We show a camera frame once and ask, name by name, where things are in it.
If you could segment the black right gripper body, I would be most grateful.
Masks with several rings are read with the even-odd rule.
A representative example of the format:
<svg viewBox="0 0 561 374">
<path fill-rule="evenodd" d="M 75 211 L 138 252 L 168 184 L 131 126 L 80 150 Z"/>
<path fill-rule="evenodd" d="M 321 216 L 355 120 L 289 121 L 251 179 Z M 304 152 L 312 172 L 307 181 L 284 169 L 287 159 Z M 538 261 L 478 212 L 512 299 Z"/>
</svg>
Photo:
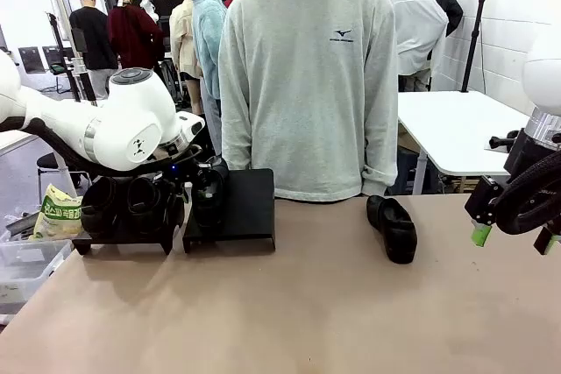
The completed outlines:
<svg viewBox="0 0 561 374">
<path fill-rule="evenodd" d="M 545 139 L 536 139 L 520 130 L 504 168 L 508 185 L 559 186 L 560 133 L 550 131 Z"/>
</svg>

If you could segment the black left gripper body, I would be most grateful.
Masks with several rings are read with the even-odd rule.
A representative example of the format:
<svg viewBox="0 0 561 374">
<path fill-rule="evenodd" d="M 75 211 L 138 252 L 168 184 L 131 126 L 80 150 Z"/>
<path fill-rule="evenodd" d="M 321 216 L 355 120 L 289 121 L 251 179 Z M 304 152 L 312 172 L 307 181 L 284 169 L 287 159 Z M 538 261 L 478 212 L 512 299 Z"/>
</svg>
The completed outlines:
<svg viewBox="0 0 561 374">
<path fill-rule="evenodd" d="M 194 187 L 222 186 L 229 176 L 229 168 L 222 156 L 204 162 L 195 162 L 192 184 Z"/>
</svg>

